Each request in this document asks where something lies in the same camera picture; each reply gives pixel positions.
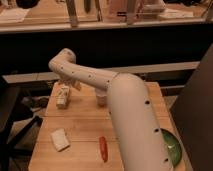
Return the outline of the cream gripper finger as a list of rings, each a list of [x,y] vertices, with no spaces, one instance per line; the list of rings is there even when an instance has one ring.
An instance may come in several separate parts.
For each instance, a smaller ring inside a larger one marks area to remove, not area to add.
[[[80,82],[79,81],[75,81],[74,84],[73,84],[73,87],[76,90],[80,91],[81,90],[81,84],[80,84]]]
[[[58,85],[63,85],[64,84],[63,80],[58,80],[57,83],[58,83]]]

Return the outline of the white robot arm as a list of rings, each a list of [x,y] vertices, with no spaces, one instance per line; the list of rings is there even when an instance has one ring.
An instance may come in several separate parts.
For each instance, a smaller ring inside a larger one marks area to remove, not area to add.
[[[124,171],[174,171],[145,82],[129,73],[85,67],[65,48],[49,62],[65,82],[80,81],[107,94]]]

